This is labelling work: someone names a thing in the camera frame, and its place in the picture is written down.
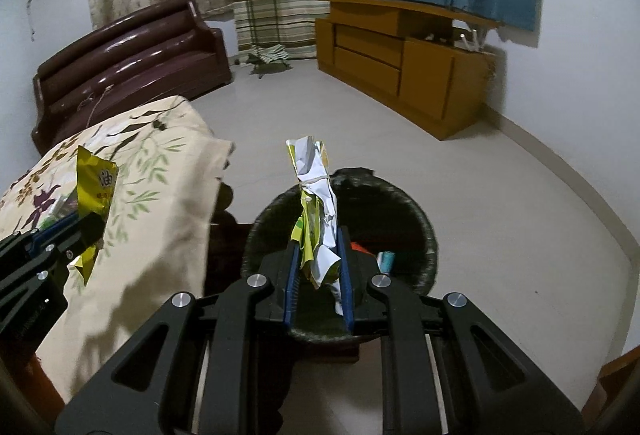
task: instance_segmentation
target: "silver screw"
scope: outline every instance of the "silver screw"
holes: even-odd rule
[[[371,283],[375,287],[389,287],[389,285],[391,285],[391,278],[386,274],[377,274],[371,278]]]
[[[466,296],[459,292],[452,292],[447,296],[447,301],[452,307],[464,307],[466,305]]]
[[[246,282],[249,284],[249,287],[262,287],[267,283],[267,277],[263,274],[252,274],[246,279]]]
[[[171,303],[178,308],[188,305],[190,301],[191,301],[191,296],[189,296],[185,292],[179,292],[177,294],[174,294],[174,296],[171,298]]]

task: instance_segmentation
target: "trash can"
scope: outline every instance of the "trash can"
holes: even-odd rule
[[[404,191],[376,177],[366,168],[335,171],[331,184],[338,201],[338,226],[346,225],[352,242],[377,255],[396,254],[391,275],[426,295],[435,281],[438,245],[431,222],[420,206]],[[291,230],[302,213],[300,186],[277,196],[255,220],[242,257],[242,277],[258,272],[269,253],[286,249]],[[290,334],[311,343],[358,343],[345,331],[342,317],[335,314],[334,298],[322,286],[314,289],[300,279],[298,310]]]

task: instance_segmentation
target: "brown leather sofa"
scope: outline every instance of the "brown leather sofa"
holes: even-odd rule
[[[121,112],[168,96],[192,100],[229,81],[222,31],[207,27],[194,0],[166,0],[93,31],[40,65],[31,137],[44,155]]]

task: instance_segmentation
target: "wooden sideboard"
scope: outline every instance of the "wooden sideboard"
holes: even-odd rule
[[[453,46],[452,22],[483,28],[498,22],[404,0],[325,1],[329,17],[316,19],[321,71],[438,139],[476,121],[494,57]]]

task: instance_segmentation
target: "tile floor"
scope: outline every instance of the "tile floor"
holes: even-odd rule
[[[236,143],[230,211],[250,222],[296,179],[286,139],[313,135],[330,168],[365,166],[428,214],[440,247],[432,295],[468,295],[581,407],[609,350],[628,261],[590,209],[521,147],[479,123],[437,141],[312,60],[235,81],[193,106]],[[379,345],[355,365],[299,363],[283,434],[382,431]]]

